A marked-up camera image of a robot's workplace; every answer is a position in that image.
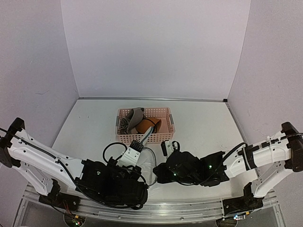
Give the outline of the white mesh laundry bag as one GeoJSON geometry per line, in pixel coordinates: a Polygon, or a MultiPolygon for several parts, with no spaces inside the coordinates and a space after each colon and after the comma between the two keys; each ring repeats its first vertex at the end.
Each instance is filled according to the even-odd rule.
{"type": "Polygon", "coordinates": [[[151,148],[144,147],[139,156],[137,165],[141,168],[141,175],[145,178],[149,187],[157,182],[157,176],[153,169],[157,166],[156,155],[151,148]]]}

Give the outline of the pink plastic basket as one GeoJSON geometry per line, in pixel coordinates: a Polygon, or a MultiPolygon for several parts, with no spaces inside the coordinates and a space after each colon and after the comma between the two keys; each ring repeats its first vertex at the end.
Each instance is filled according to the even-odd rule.
{"type": "Polygon", "coordinates": [[[173,138],[174,122],[168,107],[122,108],[116,117],[116,137],[119,142],[130,144],[151,132],[147,142],[161,143],[173,138]]]}

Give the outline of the orange black bra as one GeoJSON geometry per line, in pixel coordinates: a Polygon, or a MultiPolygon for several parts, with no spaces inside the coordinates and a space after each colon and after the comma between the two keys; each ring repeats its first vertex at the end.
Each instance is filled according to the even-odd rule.
{"type": "Polygon", "coordinates": [[[154,117],[143,118],[142,121],[136,125],[135,129],[138,133],[144,134],[150,127],[153,128],[152,133],[158,133],[161,127],[161,119],[154,117]]]}

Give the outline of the grey bra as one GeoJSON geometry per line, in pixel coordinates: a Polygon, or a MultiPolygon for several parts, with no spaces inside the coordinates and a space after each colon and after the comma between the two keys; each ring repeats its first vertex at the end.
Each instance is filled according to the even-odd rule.
{"type": "Polygon", "coordinates": [[[144,108],[137,107],[130,109],[129,113],[120,120],[120,134],[132,134],[132,129],[135,128],[144,117],[144,108]]]}

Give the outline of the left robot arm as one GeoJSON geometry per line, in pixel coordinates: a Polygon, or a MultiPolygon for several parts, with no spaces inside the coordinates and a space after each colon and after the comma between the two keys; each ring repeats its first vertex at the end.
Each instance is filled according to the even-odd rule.
{"type": "Polygon", "coordinates": [[[52,206],[63,203],[60,185],[110,208],[141,209],[148,198],[148,184],[137,165],[153,129],[133,140],[118,158],[103,162],[66,156],[31,137],[16,118],[0,139],[0,161],[20,172],[52,206]]]}

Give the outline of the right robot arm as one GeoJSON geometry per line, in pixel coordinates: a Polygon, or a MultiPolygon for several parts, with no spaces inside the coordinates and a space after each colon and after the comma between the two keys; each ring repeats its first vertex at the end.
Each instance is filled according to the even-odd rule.
{"type": "Polygon", "coordinates": [[[177,141],[166,140],[161,149],[166,161],[153,169],[160,184],[177,182],[185,186],[217,186],[250,170],[271,164],[272,168],[253,181],[251,191],[239,197],[238,205],[248,210],[291,173],[303,170],[303,135],[290,123],[265,141],[248,145],[242,142],[229,152],[218,151],[198,158],[180,151],[177,141]]]}

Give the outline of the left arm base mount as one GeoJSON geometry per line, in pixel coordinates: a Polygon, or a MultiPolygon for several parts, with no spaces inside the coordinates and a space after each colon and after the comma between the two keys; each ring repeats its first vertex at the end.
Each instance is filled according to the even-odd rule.
{"type": "Polygon", "coordinates": [[[52,179],[52,188],[47,195],[39,195],[38,201],[55,208],[77,211],[80,197],[61,192],[61,187],[55,179],[52,179]]]}

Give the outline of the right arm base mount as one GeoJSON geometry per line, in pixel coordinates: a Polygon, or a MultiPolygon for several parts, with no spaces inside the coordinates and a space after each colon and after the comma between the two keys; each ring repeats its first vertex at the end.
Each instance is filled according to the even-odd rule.
{"type": "Polygon", "coordinates": [[[243,214],[263,207],[264,197],[257,198],[252,193],[252,182],[248,183],[243,189],[243,196],[224,199],[223,214],[225,217],[243,214]]]}

